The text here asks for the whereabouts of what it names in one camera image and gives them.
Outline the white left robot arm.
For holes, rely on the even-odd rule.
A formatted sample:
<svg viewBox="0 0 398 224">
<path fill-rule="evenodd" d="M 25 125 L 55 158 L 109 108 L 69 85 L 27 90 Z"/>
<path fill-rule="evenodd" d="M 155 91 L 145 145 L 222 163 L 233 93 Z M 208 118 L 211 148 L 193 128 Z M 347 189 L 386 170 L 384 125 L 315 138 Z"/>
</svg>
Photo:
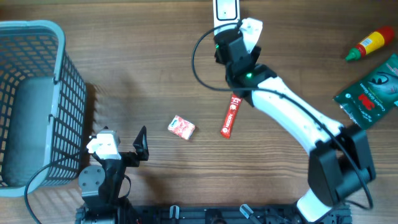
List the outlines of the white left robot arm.
<svg viewBox="0 0 398 224">
<path fill-rule="evenodd" d="M 116 131 L 104 127 L 90 136 L 86 148 L 99 162 L 84 168 L 78 177 L 84 204 L 76 210 L 75 222 L 85 223 L 141 223 L 142 218 L 133 208 L 126 193 L 120 196 L 128 167 L 139 167 L 149 159 L 147 129 L 141 128 L 133 142 L 134 152 L 119 152 L 120 138 Z"/>
</svg>

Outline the green glove package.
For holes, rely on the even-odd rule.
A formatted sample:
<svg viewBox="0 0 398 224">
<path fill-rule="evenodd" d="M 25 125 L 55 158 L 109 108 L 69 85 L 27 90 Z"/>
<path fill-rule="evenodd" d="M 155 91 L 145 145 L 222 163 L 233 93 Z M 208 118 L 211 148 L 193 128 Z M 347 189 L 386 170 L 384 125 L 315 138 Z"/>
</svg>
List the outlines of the green glove package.
<svg viewBox="0 0 398 224">
<path fill-rule="evenodd" d="M 397 106 L 397 54 L 343 89 L 333 100 L 358 126 L 369 129 Z"/>
</svg>

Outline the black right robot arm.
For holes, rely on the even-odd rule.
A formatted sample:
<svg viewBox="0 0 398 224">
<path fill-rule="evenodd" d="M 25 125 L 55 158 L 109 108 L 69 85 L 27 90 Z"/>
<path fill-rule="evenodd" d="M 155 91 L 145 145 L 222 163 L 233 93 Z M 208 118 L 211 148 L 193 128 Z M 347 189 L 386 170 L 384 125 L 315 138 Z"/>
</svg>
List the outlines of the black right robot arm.
<svg viewBox="0 0 398 224">
<path fill-rule="evenodd" d="M 279 123 L 309 158 L 309 190 L 287 220 L 319 222 L 360 189 L 372 207 L 367 184 L 376 171 L 365 130 L 356 124 L 343 126 L 298 97 L 274 71 L 257 62 L 261 50 L 246 48 L 245 33 L 240 27 L 215 31 L 215 58 L 226 68 L 227 89 Z"/>
</svg>

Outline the red white small box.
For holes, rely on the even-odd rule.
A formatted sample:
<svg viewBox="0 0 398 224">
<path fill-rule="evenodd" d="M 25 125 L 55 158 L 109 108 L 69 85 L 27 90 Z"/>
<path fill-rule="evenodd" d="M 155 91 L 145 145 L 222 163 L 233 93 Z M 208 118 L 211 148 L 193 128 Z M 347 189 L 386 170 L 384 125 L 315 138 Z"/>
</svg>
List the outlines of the red white small box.
<svg viewBox="0 0 398 224">
<path fill-rule="evenodd" d="M 189 140 L 195 128 L 196 126 L 193 123 L 176 115 L 168 125 L 167 129 L 182 139 Z"/>
</svg>

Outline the red coffee stick sachet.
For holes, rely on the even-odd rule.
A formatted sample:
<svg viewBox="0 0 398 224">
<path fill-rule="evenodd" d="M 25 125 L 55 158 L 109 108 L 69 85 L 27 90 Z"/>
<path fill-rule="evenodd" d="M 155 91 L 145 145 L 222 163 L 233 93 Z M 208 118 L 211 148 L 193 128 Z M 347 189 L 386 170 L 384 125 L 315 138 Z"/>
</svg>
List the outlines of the red coffee stick sachet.
<svg viewBox="0 0 398 224">
<path fill-rule="evenodd" d="M 234 120 L 238 113 L 241 102 L 242 98 L 238 97 L 235 94 L 231 95 L 231 101 L 229 103 L 226 117 L 224 119 L 223 127 L 220 131 L 221 135 L 226 139 L 229 139 L 231 136 Z"/>
</svg>

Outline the red sauce bottle green cap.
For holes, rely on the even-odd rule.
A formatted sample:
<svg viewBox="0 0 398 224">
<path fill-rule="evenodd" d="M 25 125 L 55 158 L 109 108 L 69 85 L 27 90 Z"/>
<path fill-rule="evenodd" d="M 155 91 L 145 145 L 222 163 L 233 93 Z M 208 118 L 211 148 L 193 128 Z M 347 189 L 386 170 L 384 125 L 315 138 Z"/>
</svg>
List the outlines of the red sauce bottle green cap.
<svg viewBox="0 0 398 224">
<path fill-rule="evenodd" d="M 358 42 L 348 52 L 345 57 L 347 62 L 353 60 L 359 60 L 370 53 L 382 48 L 385 45 L 390 44 L 395 37 L 395 32 L 391 26 L 381 27 L 374 32 L 370 33 L 363 40 Z"/>
</svg>

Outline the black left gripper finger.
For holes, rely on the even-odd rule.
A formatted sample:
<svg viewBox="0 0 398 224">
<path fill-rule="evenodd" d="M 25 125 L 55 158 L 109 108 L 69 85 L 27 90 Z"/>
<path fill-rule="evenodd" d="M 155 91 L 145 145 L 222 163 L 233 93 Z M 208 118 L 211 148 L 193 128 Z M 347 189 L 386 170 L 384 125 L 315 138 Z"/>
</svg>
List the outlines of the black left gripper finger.
<svg viewBox="0 0 398 224">
<path fill-rule="evenodd" d="M 109 129 L 109 128 L 107 126 L 105 126 L 101 131 L 104 131 L 104 130 L 107 130 L 107 129 Z M 96 139 L 96 138 L 97 138 L 96 134 L 93 134 L 93 135 L 89 136 L 89 139 Z"/>
<path fill-rule="evenodd" d="M 147 128 L 143 126 L 132 144 L 137 153 L 148 153 Z"/>
</svg>

